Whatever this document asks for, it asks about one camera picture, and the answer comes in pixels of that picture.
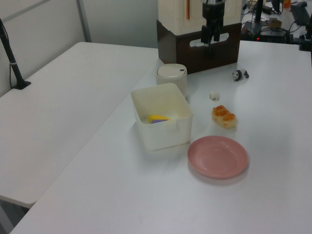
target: panda figurine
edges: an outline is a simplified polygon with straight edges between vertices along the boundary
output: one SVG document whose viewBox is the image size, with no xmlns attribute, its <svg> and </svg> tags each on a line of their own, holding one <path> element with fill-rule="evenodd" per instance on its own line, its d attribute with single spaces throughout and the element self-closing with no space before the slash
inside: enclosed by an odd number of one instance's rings
<svg viewBox="0 0 312 234">
<path fill-rule="evenodd" d="M 233 79 L 234 81 L 239 81 L 243 78 L 249 78 L 249 75 L 245 69 L 239 69 L 233 72 Z"/>
</svg>

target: lid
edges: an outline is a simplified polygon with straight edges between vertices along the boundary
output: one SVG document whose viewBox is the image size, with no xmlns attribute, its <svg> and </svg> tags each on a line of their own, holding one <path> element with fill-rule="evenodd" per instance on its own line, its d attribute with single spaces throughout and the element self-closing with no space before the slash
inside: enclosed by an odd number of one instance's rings
<svg viewBox="0 0 312 234">
<path fill-rule="evenodd" d="M 157 70 L 157 75 L 164 78 L 181 77 L 185 74 L 186 67 L 182 64 L 165 64 Z"/>
</svg>

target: white storage bin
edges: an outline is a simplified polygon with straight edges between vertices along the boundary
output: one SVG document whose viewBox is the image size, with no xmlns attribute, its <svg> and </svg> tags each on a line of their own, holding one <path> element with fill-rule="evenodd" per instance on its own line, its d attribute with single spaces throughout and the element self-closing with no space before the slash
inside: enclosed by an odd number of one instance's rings
<svg viewBox="0 0 312 234">
<path fill-rule="evenodd" d="M 242 7 L 242 0 L 226 1 L 223 24 L 239 23 Z M 158 20 L 176 36 L 201 31 L 206 24 L 201 0 L 158 0 Z"/>
<path fill-rule="evenodd" d="M 131 97 L 146 148 L 157 150 L 190 141 L 193 112 L 175 84 L 133 90 Z M 149 115 L 162 115 L 171 120 L 150 124 Z"/>
</svg>

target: brown wooden box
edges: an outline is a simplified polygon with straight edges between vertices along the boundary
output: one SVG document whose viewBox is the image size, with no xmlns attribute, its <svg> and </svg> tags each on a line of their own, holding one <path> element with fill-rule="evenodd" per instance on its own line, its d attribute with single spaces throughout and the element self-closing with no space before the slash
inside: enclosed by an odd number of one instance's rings
<svg viewBox="0 0 312 234">
<path fill-rule="evenodd" d="M 192 40 L 201 38 L 200 31 L 176 36 L 157 20 L 158 56 L 164 63 L 183 64 L 188 74 L 237 62 L 241 23 L 224 26 L 221 33 L 229 37 L 212 44 L 208 53 L 204 46 L 190 46 Z"/>
</svg>

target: purple object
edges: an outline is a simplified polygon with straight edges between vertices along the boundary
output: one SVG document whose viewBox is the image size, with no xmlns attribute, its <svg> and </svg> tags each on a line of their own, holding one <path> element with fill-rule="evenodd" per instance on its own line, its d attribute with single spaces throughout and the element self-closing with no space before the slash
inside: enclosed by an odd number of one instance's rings
<svg viewBox="0 0 312 234">
<path fill-rule="evenodd" d="M 163 122 L 163 121 L 167 121 L 167 119 L 153 119 L 152 123 L 159 123 L 159 122 Z"/>
</svg>

